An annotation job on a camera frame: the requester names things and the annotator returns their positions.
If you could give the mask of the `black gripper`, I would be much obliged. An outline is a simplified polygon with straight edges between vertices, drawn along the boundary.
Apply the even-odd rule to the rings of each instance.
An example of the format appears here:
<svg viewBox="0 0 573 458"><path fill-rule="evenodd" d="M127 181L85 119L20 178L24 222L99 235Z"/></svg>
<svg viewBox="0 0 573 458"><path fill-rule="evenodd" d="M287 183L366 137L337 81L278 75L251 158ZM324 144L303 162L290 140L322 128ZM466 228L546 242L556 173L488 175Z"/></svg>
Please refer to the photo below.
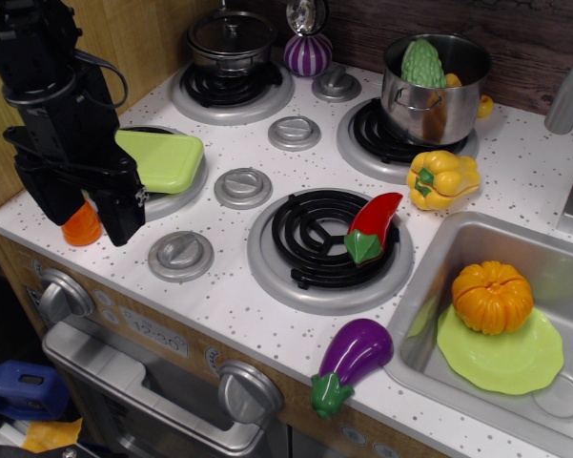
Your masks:
<svg viewBox="0 0 573 458"><path fill-rule="evenodd" d="M15 169L45 216L63 226L88 192L112 244L125 245L146 222L147 192L115 141L119 122L100 68L70 64L62 79L3 94L23 120L4 133Z"/></svg>

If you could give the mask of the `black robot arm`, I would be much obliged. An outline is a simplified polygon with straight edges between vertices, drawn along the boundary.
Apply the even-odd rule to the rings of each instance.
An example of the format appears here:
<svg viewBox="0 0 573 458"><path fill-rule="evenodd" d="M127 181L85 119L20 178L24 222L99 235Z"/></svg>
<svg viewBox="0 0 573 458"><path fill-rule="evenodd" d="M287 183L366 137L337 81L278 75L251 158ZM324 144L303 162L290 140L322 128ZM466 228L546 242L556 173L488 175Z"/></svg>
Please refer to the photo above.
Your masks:
<svg viewBox="0 0 573 458"><path fill-rule="evenodd" d="M82 31L61 1L0 1L0 78L22 125L4 139L44 214L63 225L91 199L115 246L145 222L148 197L119 128L102 71L112 64L76 47Z"/></svg>

